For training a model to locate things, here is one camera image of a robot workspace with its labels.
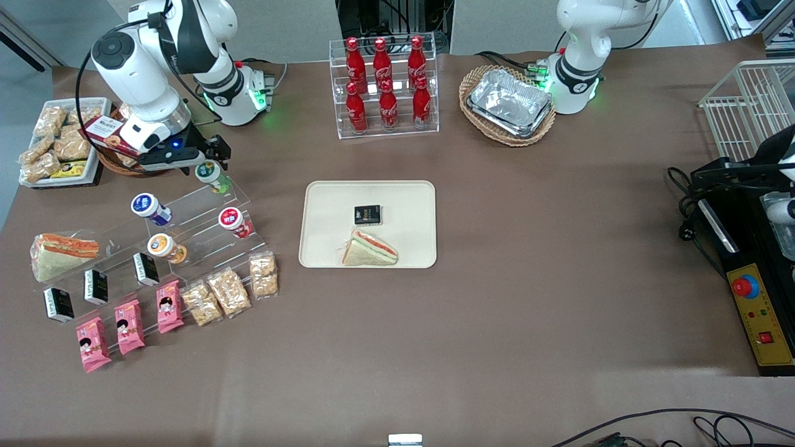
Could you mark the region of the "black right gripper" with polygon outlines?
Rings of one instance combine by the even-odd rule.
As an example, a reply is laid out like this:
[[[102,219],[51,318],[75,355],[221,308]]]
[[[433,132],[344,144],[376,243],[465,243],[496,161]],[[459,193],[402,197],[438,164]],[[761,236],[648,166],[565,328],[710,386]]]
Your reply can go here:
[[[193,166],[208,159],[218,162],[221,169],[229,169],[230,158],[231,149],[220,135],[204,138],[198,133],[180,133],[141,153],[137,164],[145,171],[179,169],[185,176],[190,176]]]

